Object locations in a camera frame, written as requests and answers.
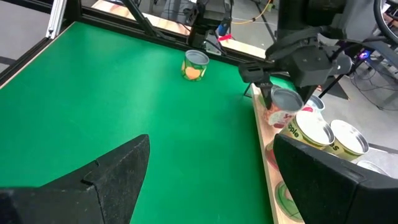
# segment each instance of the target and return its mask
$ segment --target can lid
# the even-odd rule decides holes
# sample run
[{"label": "can lid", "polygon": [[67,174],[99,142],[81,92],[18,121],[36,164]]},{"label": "can lid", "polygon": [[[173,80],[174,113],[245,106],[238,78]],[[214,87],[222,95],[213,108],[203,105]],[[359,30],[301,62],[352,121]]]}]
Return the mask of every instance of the can lid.
[{"label": "can lid", "polygon": [[273,88],[271,98],[278,108],[288,112],[300,111],[304,106],[301,96],[295,91],[286,88]]},{"label": "can lid", "polygon": [[199,50],[188,50],[185,52],[186,58],[197,65],[207,65],[210,61],[209,57]]},{"label": "can lid", "polygon": [[362,155],[369,151],[367,140],[352,125],[345,121],[334,120],[330,123],[330,127],[336,139],[350,152]]},{"label": "can lid", "polygon": [[365,169],[374,171],[374,172],[378,172],[379,174],[383,174],[386,176],[390,176],[388,175],[388,173],[386,171],[384,171],[382,168],[380,168],[379,166],[375,165],[372,162],[369,161],[359,161],[356,165],[363,167]]},{"label": "can lid", "polygon": [[296,122],[302,132],[318,144],[326,146],[335,141],[335,135],[329,124],[315,113],[299,111]]}]

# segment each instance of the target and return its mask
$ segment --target green table surface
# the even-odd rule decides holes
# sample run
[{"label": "green table surface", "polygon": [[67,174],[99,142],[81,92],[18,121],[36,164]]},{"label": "green table surface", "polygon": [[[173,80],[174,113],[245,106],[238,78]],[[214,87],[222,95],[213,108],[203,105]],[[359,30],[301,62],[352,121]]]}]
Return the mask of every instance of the green table surface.
[{"label": "green table surface", "polygon": [[183,58],[72,25],[0,90],[0,186],[41,186],[147,133],[131,223],[272,223],[247,84],[215,60],[187,81]]}]

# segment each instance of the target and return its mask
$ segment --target gray floor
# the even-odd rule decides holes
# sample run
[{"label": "gray floor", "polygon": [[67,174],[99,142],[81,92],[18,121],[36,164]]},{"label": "gray floor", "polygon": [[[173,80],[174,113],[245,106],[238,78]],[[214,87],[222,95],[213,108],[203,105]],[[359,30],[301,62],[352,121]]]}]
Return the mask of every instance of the gray floor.
[{"label": "gray floor", "polygon": [[[93,4],[95,0],[85,0],[84,5]],[[256,5],[250,0],[235,0],[233,17],[238,19],[251,19],[259,14]],[[264,16],[270,23],[272,30],[276,29],[277,11],[266,12]],[[0,1],[0,55],[17,59],[26,50],[44,37],[49,15],[24,9],[19,6]],[[233,36],[236,40],[266,49],[272,44],[264,21],[259,18],[255,23],[232,26]],[[334,40],[322,39],[329,44]],[[0,65],[0,71],[6,66]],[[398,149],[398,112],[381,111],[372,105],[351,84],[349,78],[340,81],[350,100],[342,100],[335,96],[326,95],[323,100],[326,109],[323,115],[327,121],[342,119],[356,126],[368,141],[386,147]],[[391,93],[375,93],[369,91],[367,95],[373,100],[382,100]]]}]

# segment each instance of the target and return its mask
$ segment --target tin can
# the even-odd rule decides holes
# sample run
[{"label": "tin can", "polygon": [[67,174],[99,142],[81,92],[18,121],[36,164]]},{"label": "tin can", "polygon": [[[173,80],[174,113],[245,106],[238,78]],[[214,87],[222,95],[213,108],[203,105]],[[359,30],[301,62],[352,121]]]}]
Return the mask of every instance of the tin can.
[{"label": "tin can", "polygon": [[379,174],[383,174],[386,175],[388,177],[390,177],[390,175],[384,171],[382,168],[380,168],[379,166],[377,166],[376,164],[369,162],[369,161],[359,161],[356,163],[356,165],[363,167],[365,169],[374,171],[374,172],[378,172]]},{"label": "tin can", "polygon": [[210,59],[199,50],[188,50],[182,62],[181,73],[184,78],[191,81],[199,81],[205,75]]},{"label": "tin can", "polygon": [[275,200],[283,213],[296,222],[302,222],[303,218],[286,187],[285,182],[280,182],[275,188]]},{"label": "tin can", "polygon": [[330,123],[330,128],[336,140],[325,148],[326,152],[352,161],[369,151],[369,144],[365,137],[347,122],[334,120]]},{"label": "tin can", "polygon": [[[280,134],[321,150],[335,140],[335,135],[329,124],[315,113],[308,111],[299,111],[296,117],[282,129]],[[274,155],[274,140],[266,146],[265,150],[269,163],[279,170]]]},{"label": "tin can", "polygon": [[307,101],[307,105],[309,105],[314,112],[321,113],[325,109],[324,102],[317,96],[312,95],[310,99]]},{"label": "tin can", "polygon": [[304,106],[298,93],[285,88],[272,88],[271,100],[271,107],[265,110],[264,117],[267,124],[275,128],[286,126]]}]

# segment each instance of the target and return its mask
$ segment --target wire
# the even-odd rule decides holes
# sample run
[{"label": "wire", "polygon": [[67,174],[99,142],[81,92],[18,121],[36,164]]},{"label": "wire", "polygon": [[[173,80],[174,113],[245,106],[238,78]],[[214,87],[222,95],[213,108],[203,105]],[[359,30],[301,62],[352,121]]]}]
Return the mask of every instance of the wire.
[{"label": "wire", "polygon": [[[369,78],[365,78],[365,79],[362,79],[362,78],[360,78],[359,77],[359,75],[358,75],[358,73],[356,73],[356,71],[354,72],[354,74],[355,74],[355,76],[354,76],[354,78],[352,78],[351,79],[351,82],[352,82],[352,84],[354,84],[359,90],[361,90],[361,91],[371,91],[371,90],[377,90],[377,89],[384,89],[384,90],[391,90],[391,91],[398,91],[398,89],[390,89],[390,88],[386,88],[387,86],[398,86],[398,84],[387,84],[387,85],[383,85],[383,86],[378,86],[378,85],[375,85],[373,82],[372,82],[372,77],[374,77],[374,75],[376,74],[376,70],[373,72],[373,75],[371,75]],[[362,89],[360,89],[359,87],[358,87],[358,84],[356,83],[356,77],[358,77],[359,79],[361,79],[362,81],[369,81],[369,83],[372,85],[372,86],[375,86],[375,88],[370,88],[370,89],[367,89],[367,90],[362,90]]]},{"label": "wire", "polygon": [[237,24],[237,25],[242,25],[242,24],[248,24],[248,23],[250,23],[250,22],[255,22],[256,21],[256,19],[258,19],[258,18],[260,18],[264,13],[265,13],[265,11],[267,10],[267,7],[268,7],[268,5],[269,5],[269,3],[271,3],[271,0],[268,0],[268,3],[266,4],[266,6],[264,7],[264,9],[262,10],[262,12],[258,15],[258,16],[256,16],[255,18],[253,18],[252,20],[248,20],[248,21],[244,21],[244,22],[231,22],[232,24]]},{"label": "wire", "polygon": [[[232,19],[240,20],[240,21],[250,21],[250,20],[247,20],[247,19],[240,19],[240,18],[235,18],[235,17],[232,17]],[[253,22],[253,21],[251,21],[251,22],[252,23],[257,23],[257,24],[270,24],[270,25],[273,25],[273,26],[278,26],[277,24],[273,24],[271,22]]]},{"label": "wire", "polygon": [[353,79],[351,79],[351,83],[355,86],[355,88],[358,89],[358,91],[365,97],[365,99],[367,99],[372,105],[376,106],[376,107],[379,108],[380,110],[385,110],[385,111],[398,111],[398,110],[392,110],[392,109],[383,108],[383,107],[381,107],[381,106],[379,106],[379,105],[373,103],[373,102],[363,93],[364,91],[377,90],[377,89],[380,89],[380,88],[387,89],[387,90],[391,90],[391,89],[384,88],[385,86],[377,86],[376,88],[372,88],[372,89],[368,89],[368,90],[362,90],[362,89],[360,89],[360,88],[357,86],[356,81],[355,81],[355,76],[354,76]]},{"label": "wire", "polygon": [[172,1],[171,0],[169,0],[169,7],[167,8],[167,20],[170,20],[170,3],[171,3]]},{"label": "wire", "polygon": [[188,30],[189,32],[191,32],[191,30],[190,30],[188,27],[186,27],[186,25],[183,24],[182,22],[178,22],[178,21],[177,21],[176,23],[180,24],[181,26],[183,26],[184,28],[186,28],[186,30]]},{"label": "wire", "polygon": [[359,44],[354,43],[354,42],[346,42],[345,45],[339,47],[339,49],[331,55],[330,61],[332,62],[332,61],[336,60],[340,53],[342,53],[343,51],[348,50],[354,46],[357,46],[357,45],[359,45]]}]

